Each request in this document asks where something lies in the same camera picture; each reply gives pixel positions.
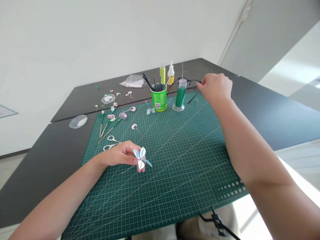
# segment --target person's left hand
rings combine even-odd
[[[140,152],[141,147],[135,145],[131,141],[126,141],[108,149],[107,151],[99,153],[94,158],[97,158],[106,167],[117,164],[137,165],[137,171],[140,172],[138,167],[138,159],[134,156],[134,149]]]

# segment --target green can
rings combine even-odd
[[[155,111],[162,112],[167,108],[167,87],[163,83],[157,83],[156,90],[159,92],[154,92],[151,90],[153,107]]]

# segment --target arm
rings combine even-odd
[[[138,164],[129,156],[134,149],[140,151],[141,147],[127,141],[93,157],[43,199],[9,239],[57,239],[107,166]]]
[[[197,84],[215,111],[233,168],[274,239],[319,239],[320,209],[295,184],[271,147],[231,99],[232,81],[207,74]]]

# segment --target plastic bag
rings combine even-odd
[[[120,83],[125,87],[142,88],[144,79],[141,75],[130,75],[124,82]]]

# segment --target white glue bottle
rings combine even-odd
[[[173,84],[173,82],[174,82],[174,70],[173,70],[172,60],[171,60],[171,65],[169,66],[168,79],[169,79],[168,84],[169,85]]]

